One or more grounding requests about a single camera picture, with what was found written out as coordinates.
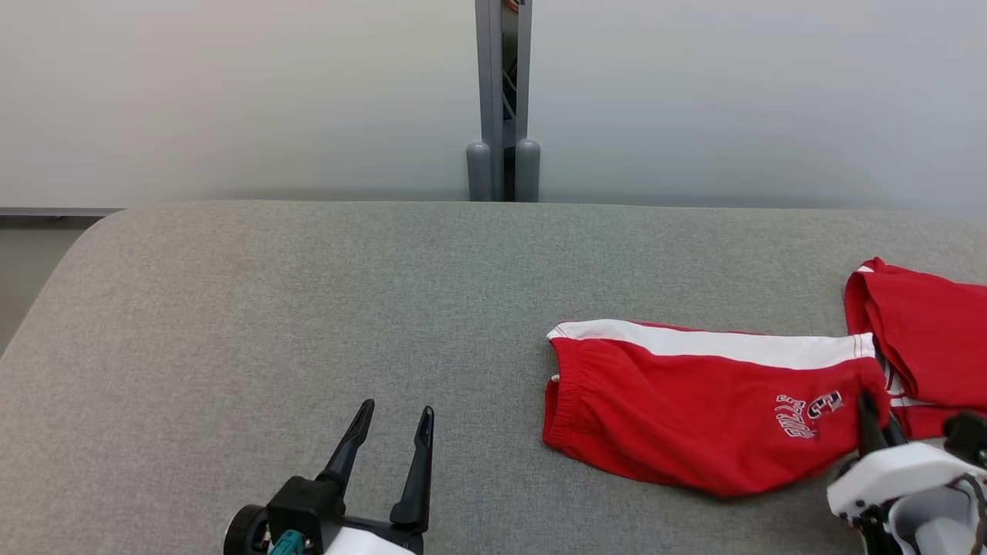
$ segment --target white stripe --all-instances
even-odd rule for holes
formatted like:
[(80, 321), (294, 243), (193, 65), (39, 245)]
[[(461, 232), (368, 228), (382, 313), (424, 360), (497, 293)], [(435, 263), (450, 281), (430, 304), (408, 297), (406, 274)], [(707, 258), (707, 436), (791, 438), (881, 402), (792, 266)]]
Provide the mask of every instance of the white stripe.
[(752, 336), (652, 328), (624, 320), (589, 320), (559, 324), (548, 338), (623, 341), (657, 357), (725, 357), (793, 370), (827, 368), (854, 358), (874, 357), (872, 334), (842, 338)]
[(905, 392), (905, 386), (901, 384), (901, 376), (898, 372), (891, 372), (891, 379), (887, 382), (887, 394), (888, 395), (901, 395)]
[(911, 397), (891, 398), (892, 407), (926, 407), (928, 405), (935, 405), (935, 403), (927, 403), (926, 401), (919, 401), (918, 399), (912, 399)]

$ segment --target white wall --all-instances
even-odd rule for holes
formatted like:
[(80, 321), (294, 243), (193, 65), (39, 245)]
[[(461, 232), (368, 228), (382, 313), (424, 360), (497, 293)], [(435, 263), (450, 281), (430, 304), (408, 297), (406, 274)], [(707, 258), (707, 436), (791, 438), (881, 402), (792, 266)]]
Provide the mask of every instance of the white wall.
[(541, 200), (987, 209), (983, 0), (532, 0)]
[(465, 199), (472, 2), (0, 0), (0, 206)]

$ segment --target red clothing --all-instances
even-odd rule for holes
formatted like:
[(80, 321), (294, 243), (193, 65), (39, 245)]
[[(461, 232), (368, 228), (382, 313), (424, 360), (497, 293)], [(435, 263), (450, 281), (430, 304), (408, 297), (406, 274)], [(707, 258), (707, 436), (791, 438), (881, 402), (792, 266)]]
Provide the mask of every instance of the red clothing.
[(941, 436), (962, 409), (987, 410), (987, 286), (867, 261), (846, 289), (850, 333), (873, 332), (891, 406), (910, 437)]
[(870, 334), (777, 337), (623, 320), (566, 322), (549, 340), (544, 442), (600, 469), (720, 496), (824, 472), (857, 447), (857, 400), (886, 424)]

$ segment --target cable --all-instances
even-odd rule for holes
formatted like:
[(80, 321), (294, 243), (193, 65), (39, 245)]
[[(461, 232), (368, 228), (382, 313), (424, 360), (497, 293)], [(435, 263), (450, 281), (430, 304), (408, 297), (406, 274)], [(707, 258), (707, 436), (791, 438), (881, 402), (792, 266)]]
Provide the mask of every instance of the cable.
[(973, 542), (973, 547), (970, 548), (970, 555), (981, 555), (984, 547), (987, 547), (987, 500), (984, 499), (984, 492), (980, 489), (980, 484), (969, 474), (963, 474), (946, 484), (946, 487), (953, 488), (962, 493), (962, 490), (956, 487), (956, 484), (959, 482), (966, 482), (966, 485), (973, 490), (973, 495), (977, 498), (977, 516), (979, 520), (977, 521), (976, 541)]
[(503, 100), (503, 105), (507, 108), (507, 113), (510, 114), (510, 118), (517, 119), (517, 116), (514, 115), (514, 110), (510, 108), (510, 102), (507, 101), (507, 97), (501, 94), (500, 98)]
[(500, 70), (500, 73), (502, 73), (503, 74), (503, 78), (507, 80), (507, 86), (510, 87), (510, 90), (511, 91), (514, 91), (516, 93), (517, 92), (517, 87), (515, 87), (514, 86), (514, 82), (510, 80), (510, 75), (507, 75), (507, 72), (504, 71), (504, 70), (502, 70), (502, 69)]

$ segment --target gray table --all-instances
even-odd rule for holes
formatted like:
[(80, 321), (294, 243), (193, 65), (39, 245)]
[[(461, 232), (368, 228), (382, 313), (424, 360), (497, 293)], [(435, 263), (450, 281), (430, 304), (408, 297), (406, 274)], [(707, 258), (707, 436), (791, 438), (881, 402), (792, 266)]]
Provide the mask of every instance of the gray table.
[(386, 518), (435, 408), (429, 555), (857, 553), (825, 481), (743, 501), (541, 442), (559, 321), (841, 335), (873, 256), (987, 282), (987, 229), (912, 214), (206, 202), (72, 248), (0, 359), (0, 522), (22, 553), (217, 553), (321, 469), (367, 397), (347, 494)]

